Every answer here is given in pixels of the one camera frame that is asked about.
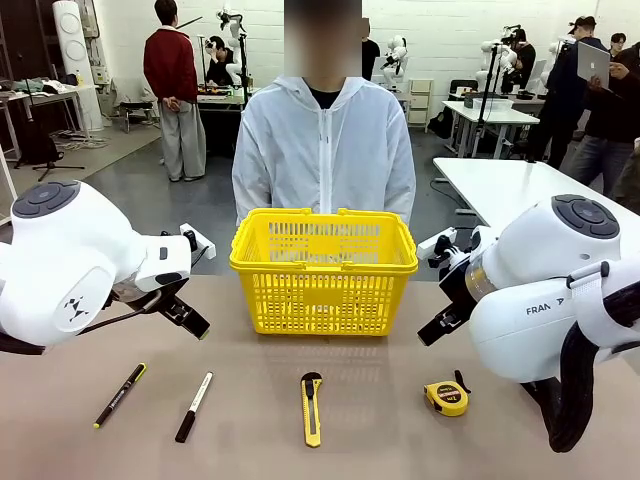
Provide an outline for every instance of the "black marker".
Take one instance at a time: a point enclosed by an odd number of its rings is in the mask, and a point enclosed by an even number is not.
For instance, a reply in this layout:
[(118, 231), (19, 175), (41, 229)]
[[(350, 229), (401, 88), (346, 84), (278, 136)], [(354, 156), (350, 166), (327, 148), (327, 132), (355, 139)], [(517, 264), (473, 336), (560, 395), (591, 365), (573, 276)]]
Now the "black marker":
[(136, 367), (136, 369), (133, 371), (131, 376), (127, 379), (126, 382), (124, 382), (124, 385), (122, 386), (122, 388), (118, 390), (118, 393), (116, 393), (116, 396), (113, 397), (113, 399), (109, 402), (109, 405), (107, 405), (104, 411), (100, 414), (100, 416), (98, 417), (98, 420), (96, 420), (96, 423), (93, 424), (93, 428), (97, 429), (102, 426), (105, 420), (109, 418), (109, 416), (113, 413), (116, 407), (120, 404), (122, 399), (127, 395), (127, 392), (129, 392), (131, 387), (138, 380), (140, 380), (140, 377), (142, 377), (142, 374), (144, 374), (144, 372), (146, 371), (147, 371), (147, 366), (144, 363), (141, 363)]
[(208, 372), (204, 377), (202, 385), (200, 385), (198, 393), (196, 393), (196, 398), (194, 398), (193, 403), (191, 403), (191, 408), (184, 416), (184, 420), (182, 420), (182, 425), (180, 425), (180, 430), (178, 430), (178, 434), (176, 435), (176, 442), (184, 443), (187, 441), (187, 437), (189, 436), (189, 432), (191, 431), (193, 422), (196, 421), (196, 412), (198, 411), (200, 402), (202, 401), (204, 394), (207, 393), (207, 389), (209, 388), (209, 384), (211, 383), (212, 379), (213, 373)]

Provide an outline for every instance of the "desk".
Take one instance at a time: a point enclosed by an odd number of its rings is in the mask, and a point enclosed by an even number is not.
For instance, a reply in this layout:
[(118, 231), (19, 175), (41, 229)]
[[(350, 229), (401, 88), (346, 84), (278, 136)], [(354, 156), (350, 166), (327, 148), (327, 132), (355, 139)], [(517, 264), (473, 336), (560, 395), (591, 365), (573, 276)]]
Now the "desk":
[[(451, 127), (451, 145), (450, 148), (455, 151), (456, 144), (459, 144), (457, 153), (459, 158), (464, 158), (468, 149), (471, 148), (471, 139), (473, 138), (473, 131), (480, 119), (480, 110), (467, 108), (464, 106), (464, 102), (444, 101), (442, 102), (445, 107), (449, 108), (453, 112), (453, 126)], [(525, 125), (537, 125), (540, 123), (535, 117), (526, 115), (516, 110), (505, 111), (490, 111), (485, 112), (485, 121), (487, 125), (499, 125), (500, 131), (498, 133), (498, 142), (496, 143), (496, 149), (493, 154), (494, 159), (499, 159), (502, 156), (502, 147), (507, 134), (512, 127), (522, 127)], [(462, 130), (458, 128), (458, 134), (455, 134), (455, 128), (458, 123), (457, 119), (463, 122)], [(478, 142), (477, 140), (472, 147), (472, 156), (475, 157)]]
[(622, 254), (640, 251), (640, 217), (546, 163), (521, 160), (436, 158), (433, 163), (486, 225), (503, 230), (540, 200), (582, 195), (615, 215), (622, 227)]
[[(40, 105), (48, 105), (52, 103), (64, 102), (66, 100), (71, 100), (73, 102), (73, 108), (76, 111), (76, 117), (78, 119), (78, 131), (82, 131), (84, 133), (85, 138), (90, 138), (89, 129), (84, 122), (84, 114), (82, 111), (82, 104), (79, 101), (79, 92), (84, 90), (90, 90), (97, 88), (94, 85), (83, 85), (81, 87), (66, 87), (68, 89), (67, 92), (59, 93), (56, 95), (34, 95), (33, 96), (33, 106), (37, 107)], [(7, 127), (9, 129), (9, 135), (11, 137), (11, 143), (13, 146), (13, 153), (17, 160), (22, 158), (22, 152), (20, 151), (20, 146), (18, 145), (18, 138), (16, 137), (16, 131), (13, 127), (13, 121), (11, 120), (11, 113), (9, 112), (9, 102), (14, 101), (22, 101), (24, 108), (27, 112), (27, 118), (31, 119), (31, 100), (29, 100), (29, 95), (26, 93), (10, 93), (10, 94), (0, 94), (0, 108), (4, 110), (4, 117), (7, 121)]]
[[(538, 406), (482, 367), (466, 329), (431, 348), (416, 332), (448, 302), (411, 283), (388, 339), (261, 337), (239, 281), (196, 277), (182, 298), (213, 324), (197, 342), (160, 316), (78, 338), (45, 358), (0, 357), (2, 477), (36, 480), (602, 480), (640, 469), (640, 398), (622, 360), (596, 370), (594, 413), (577, 448), (553, 454)], [(113, 307), (108, 315), (125, 309)], [(92, 424), (138, 362), (149, 370), (98, 431)], [(175, 434), (208, 369), (191, 435)], [(460, 369), (467, 414), (425, 406), (425, 382)], [(304, 445), (300, 378), (324, 377), (322, 446)]]

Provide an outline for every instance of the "hand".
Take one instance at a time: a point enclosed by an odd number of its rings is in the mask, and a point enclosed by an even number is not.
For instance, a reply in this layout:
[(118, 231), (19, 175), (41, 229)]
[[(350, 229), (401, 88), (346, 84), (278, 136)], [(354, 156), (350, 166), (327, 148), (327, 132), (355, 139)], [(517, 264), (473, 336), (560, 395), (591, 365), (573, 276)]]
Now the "hand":
[(629, 75), (629, 69), (621, 63), (611, 62), (611, 65), (609, 66), (609, 73), (613, 78), (622, 80)]
[(163, 98), (162, 103), (173, 112), (178, 113), (180, 111), (180, 100), (176, 97)]
[(591, 77), (591, 80), (589, 80), (589, 89), (593, 90), (594, 92), (602, 91), (602, 80), (600, 80), (600, 77), (597, 77), (595, 75)]

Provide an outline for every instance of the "tape measure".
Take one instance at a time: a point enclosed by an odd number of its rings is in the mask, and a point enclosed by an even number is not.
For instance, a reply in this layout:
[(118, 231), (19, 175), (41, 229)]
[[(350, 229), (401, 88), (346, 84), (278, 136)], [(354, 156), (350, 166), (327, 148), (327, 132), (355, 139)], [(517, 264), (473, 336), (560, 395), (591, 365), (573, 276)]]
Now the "tape measure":
[(440, 382), (424, 387), (424, 394), (436, 412), (447, 417), (464, 415), (469, 408), (469, 390), (464, 385), (460, 370), (455, 371), (455, 382)]

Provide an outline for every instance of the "chair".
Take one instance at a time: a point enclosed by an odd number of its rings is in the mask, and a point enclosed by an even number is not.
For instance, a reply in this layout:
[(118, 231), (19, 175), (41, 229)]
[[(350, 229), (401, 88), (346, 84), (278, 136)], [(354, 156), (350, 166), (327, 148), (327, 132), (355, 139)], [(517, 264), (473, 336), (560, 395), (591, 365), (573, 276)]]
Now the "chair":
[[(156, 98), (146, 88), (140, 78), (114, 78), (111, 81), (111, 96), (114, 98), (114, 108), (117, 108), (121, 120), (121, 127), (126, 133), (131, 132), (131, 119), (140, 118), (152, 122)], [(133, 117), (136, 112), (142, 112), (144, 117)]]

